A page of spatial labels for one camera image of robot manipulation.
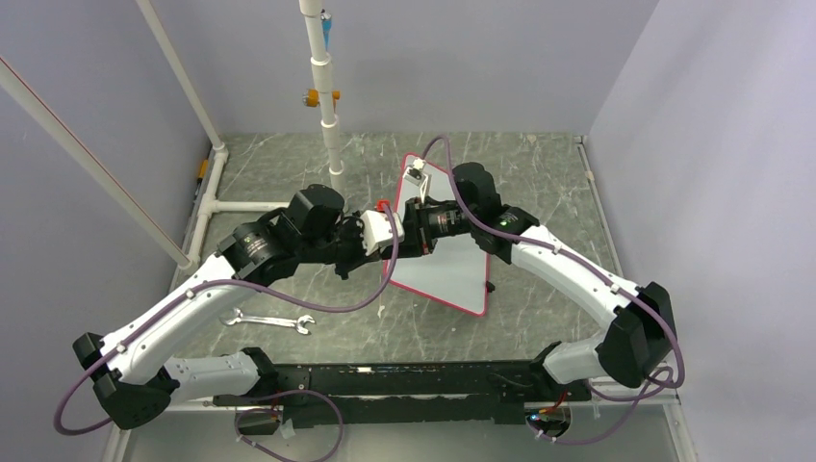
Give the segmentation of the pink framed whiteboard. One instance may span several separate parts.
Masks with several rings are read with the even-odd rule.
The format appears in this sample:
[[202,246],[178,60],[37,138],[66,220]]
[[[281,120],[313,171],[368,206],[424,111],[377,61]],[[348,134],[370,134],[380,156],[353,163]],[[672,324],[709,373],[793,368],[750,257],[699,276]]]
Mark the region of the pink framed whiteboard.
[[[423,173],[431,178],[428,195],[436,200],[453,199],[445,167],[427,163]],[[399,179],[396,211],[404,217],[406,200],[418,196],[419,186]],[[432,254],[399,258],[390,284],[449,307],[482,317],[488,307],[487,285],[490,256],[480,250],[470,234],[441,238]]]

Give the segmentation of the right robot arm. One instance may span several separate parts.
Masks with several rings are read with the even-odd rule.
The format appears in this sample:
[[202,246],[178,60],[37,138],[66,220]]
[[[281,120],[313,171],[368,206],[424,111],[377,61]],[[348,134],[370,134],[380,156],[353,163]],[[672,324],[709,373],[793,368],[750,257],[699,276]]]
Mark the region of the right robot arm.
[[658,365],[677,344],[671,300],[655,282],[639,286],[585,259],[519,207],[502,203],[494,177],[479,163],[445,175],[451,197],[421,194],[405,202],[403,256],[429,254],[441,239],[469,236],[486,254],[536,275],[598,324],[594,337],[556,342],[534,360],[530,386],[542,399],[567,384],[608,376],[628,388],[656,383]]

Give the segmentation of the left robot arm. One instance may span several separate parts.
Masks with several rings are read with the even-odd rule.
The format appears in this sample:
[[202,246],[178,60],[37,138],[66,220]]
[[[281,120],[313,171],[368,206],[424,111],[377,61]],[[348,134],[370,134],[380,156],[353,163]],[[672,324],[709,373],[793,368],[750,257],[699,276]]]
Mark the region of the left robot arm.
[[330,265],[341,278],[355,269],[392,262],[404,231],[388,202],[346,213],[333,189],[312,185],[284,207],[239,225],[198,270],[162,301],[106,335],[87,333],[74,352],[106,422],[133,429],[169,405],[197,398],[234,396],[269,401],[279,374],[258,347],[217,357],[182,359],[179,347],[202,326],[305,264]]

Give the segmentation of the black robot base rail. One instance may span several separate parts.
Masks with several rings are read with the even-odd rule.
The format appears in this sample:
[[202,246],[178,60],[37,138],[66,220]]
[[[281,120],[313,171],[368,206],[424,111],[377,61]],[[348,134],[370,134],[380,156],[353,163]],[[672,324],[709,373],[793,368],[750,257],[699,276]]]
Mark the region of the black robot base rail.
[[217,407],[275,405],[296,428],[333,424],[489,421],[523,424],[529,412],[586,402],[586,384],[560,385],[530,360],[278,364],[257,398],[217,395]]

